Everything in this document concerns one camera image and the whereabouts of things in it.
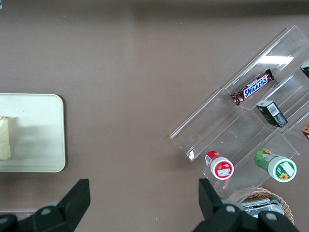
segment plastic tray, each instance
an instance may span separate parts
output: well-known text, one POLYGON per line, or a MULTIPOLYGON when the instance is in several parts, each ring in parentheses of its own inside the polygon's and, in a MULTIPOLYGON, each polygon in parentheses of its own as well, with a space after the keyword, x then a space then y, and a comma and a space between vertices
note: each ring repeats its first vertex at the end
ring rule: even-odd
POLYGON ((292 158, 309 147, 301 131, 309 123, 309 79, 300 70, 308 59, 309 41, 297 26, 287 29, 170 135, 223 199, 242 201, 270 177, 254 163, 259 149, 292 158), (275 80, 237 106, 230 95, 267 69, 275 80), (261 100, 275 101, 288 124, 271 126, 256 107, 261 100), (206 166, 211 150, 234 164, 230 179, 219 181, 206 166))
POLYGON ((12 160, 0 172, 60 172, 66 163, 63 101, 55 94, 0 94, 12 160))

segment clear acrylic organizer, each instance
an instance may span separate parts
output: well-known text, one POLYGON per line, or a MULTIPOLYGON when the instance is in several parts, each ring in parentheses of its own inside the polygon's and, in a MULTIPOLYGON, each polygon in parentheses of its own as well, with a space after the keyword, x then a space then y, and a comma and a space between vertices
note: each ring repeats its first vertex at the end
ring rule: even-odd
POLYGON ((309 124, 309 79, 300 69, 307 60, 309 41, 297 26, 287 29, 170 135, 223 199, 241 202, 270 177, 254 163, 258 150, 291 159, 308 148, 302 128, 309 124), (237 106, 230 95, 267 69, 275 80, 237 106), (276 102, 288 121, 283 128, 266 121, 256 107, 261 100, 276 102), (211 150, 234 164, 228 180, 206 166, 211 150))

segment snickers bar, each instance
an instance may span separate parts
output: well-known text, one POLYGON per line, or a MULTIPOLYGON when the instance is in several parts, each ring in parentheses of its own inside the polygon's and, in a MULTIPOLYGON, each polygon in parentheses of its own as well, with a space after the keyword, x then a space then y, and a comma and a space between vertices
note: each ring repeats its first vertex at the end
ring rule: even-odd
POLYGON ((246 86, 243 87, 240 91, 231 94, 231 98, 236 103, 236 105, 239 105, 249 96, 254 94, 256 91, 258 91, 260 88, 262 88, 272 80, 275 80, 275 78, 272 75, 270 69, 267 69, 264 74, 246 84, 246 86))

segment candy bar wrapper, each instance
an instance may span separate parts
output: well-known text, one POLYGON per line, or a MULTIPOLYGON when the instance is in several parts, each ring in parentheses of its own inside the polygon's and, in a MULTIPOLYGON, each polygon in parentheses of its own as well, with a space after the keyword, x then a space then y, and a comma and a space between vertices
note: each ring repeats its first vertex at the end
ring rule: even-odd
POLYGON ((267 69, 264 74, 253 79, 251 82, 246 84, 240 91, 231 94, 231 98, 236 103, 236 105, 239 105, 272 80, 275 80, 275 78, 272 75, 271 70, 267 69))
POLYGON ((301 71, 309 78, 309 60, 300 66, 301 71))
POLYGON ((259 213, 262 211, 274 211, 284 215, 282 203, 274 197, 242 203, 241 206, 244 208, 247 214, 255 218, 258 218, 259 213))
POLYGON ((302 132, 303 132, 304 136, 309 140, 309 124, 305 125, 302 128, 302 132))

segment small plastic jar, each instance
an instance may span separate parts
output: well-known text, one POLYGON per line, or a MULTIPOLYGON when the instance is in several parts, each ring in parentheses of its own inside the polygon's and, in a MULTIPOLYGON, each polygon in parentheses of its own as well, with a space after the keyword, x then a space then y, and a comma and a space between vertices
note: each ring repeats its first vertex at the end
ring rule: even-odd
POLYGON ((211 169, 211 173, 219 180, 230 178, 234 172, 232 162, 222 157, 217 151, 208 152, 205 156, 205 163, 211 169))
POLYGON ((272 154, 267 149, 259 150, 254 158, 255 164, 263 168, 268 174, 279 182, 289 182, 296 176, 296 164, 283 156, 272 154))

